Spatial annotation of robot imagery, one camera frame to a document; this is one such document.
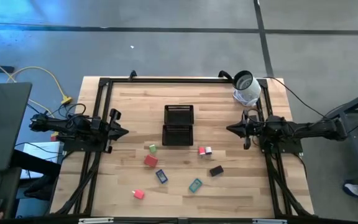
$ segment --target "wooden tabletop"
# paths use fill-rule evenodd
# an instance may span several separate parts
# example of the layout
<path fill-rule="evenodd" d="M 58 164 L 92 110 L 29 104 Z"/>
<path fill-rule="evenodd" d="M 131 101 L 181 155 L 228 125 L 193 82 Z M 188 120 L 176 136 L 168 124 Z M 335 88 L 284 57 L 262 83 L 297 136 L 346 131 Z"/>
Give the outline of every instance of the wooden tabletop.
<path fill-rule="evenodd" d="M 78 102 L 86 105 L 85 114 L 92 115 L 99 78 L 83 79 Z M 291 120 L 284 87 L 275 80 L 267 81 L 273 113 Z M 243 150 L 244 139 L 226 130 L 226 126 L 240 121 L 244 109 L 233 99 L 232 91 L 229 84 L 115 83 L 110 108 L 122 113 L 118 122 L 129 134 L 112 143 L 111 154 L 102 155 L 92 215 L 273 217 L 264 155 L 254 143 L 249 150 Z M 194 105 L 194 145 L 162 146 L 164 106 L 180 104 Z M 158 164 L 154 169 L 144 164 L 151 144 L 157 147 Z M 198 146 L 211 146 L 212 156 L 199 157 Z M 57 211 L 78 185 L 83 156 L 83 152 L 75 152 L 63 162 L 51 212 Z M 313 213 L 301 162 L 294 155 L 283 154 L 283 163 L 288 187 Z M 211 177 L 209 169 L 219 165 L 224 169 L 223 175 Z M 155 175 L 159 169 L 168 177 L 166 184 L 161 184 Z M 203 185 L 194 194 L 188 187 L 195 178 Z M 135 189 L 145 192 L 143 200 L 134 198 Z"/>

